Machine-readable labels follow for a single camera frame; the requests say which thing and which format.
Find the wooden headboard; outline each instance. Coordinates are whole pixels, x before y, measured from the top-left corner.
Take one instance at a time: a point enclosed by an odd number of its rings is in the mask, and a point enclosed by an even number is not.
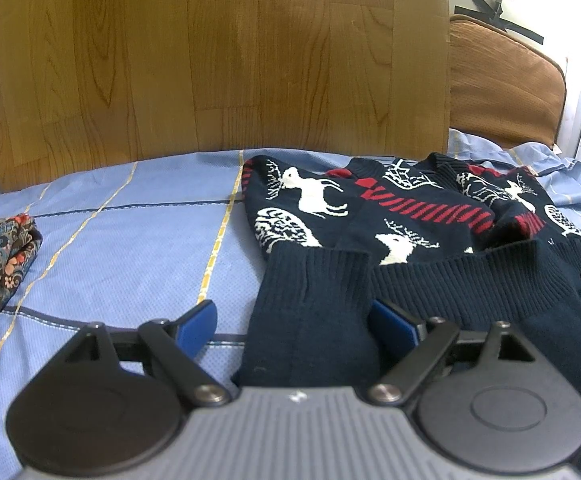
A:
[[[448,0],[0,0],[0,187],[193,151],[425,156]]]

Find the brown cushion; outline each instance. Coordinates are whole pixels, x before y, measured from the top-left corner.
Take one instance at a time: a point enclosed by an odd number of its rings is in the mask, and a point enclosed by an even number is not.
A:
[[[450,20],[450,126],[504,148],[552,147],[566,96],[559,66],[490,25]]]

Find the knit sweater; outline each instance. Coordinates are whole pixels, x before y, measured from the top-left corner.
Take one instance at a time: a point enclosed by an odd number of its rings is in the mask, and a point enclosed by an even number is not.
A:
[[[439,155],[417,168],[354,159],[327,175],[263,157],[248,167],[246,211],[268,263],[241,384],[376,381],[386,356],[366,318],[381,298],[463,330],[509,320],[581,394],[581,232],[527,171]]]

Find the ribbed gray surface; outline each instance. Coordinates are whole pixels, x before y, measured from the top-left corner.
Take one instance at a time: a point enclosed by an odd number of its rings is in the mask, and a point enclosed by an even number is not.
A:
[[[20,480],[55,479],[26,470]],[[430,450],[394,408],[351,388],[245,388],[225,408],[197,410],[163,453],[102,480],[477,480],[495,476]],[[517,480],[576,480],[571,469]]]

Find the blue bedsheet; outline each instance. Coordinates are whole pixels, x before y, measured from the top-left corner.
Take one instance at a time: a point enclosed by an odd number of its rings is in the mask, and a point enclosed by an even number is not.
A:
[[[579,163],[554,157],[545,147],[525,145],[511,155],[482,141],[452,131],[449,153],[490,159],[500,169],[534,168],[553,200],[566,200],[556,202],[581,228]],[[4,433],[8,405],[85,322],[136,327],[157,317],[173,319],[194,306],[207,285],[207,297],[218,306],[218,333],[199,361],[231,386],[264,272],[238,188],[241,162],[258,153],[311,171],[349,161],[343,155],[298,150],[194,153],[0,194],[0,216],[28,210],[44,235],[26,280],[0,314],[0,480],[20,469]],[[210,276],[208,283],[205,276]]]

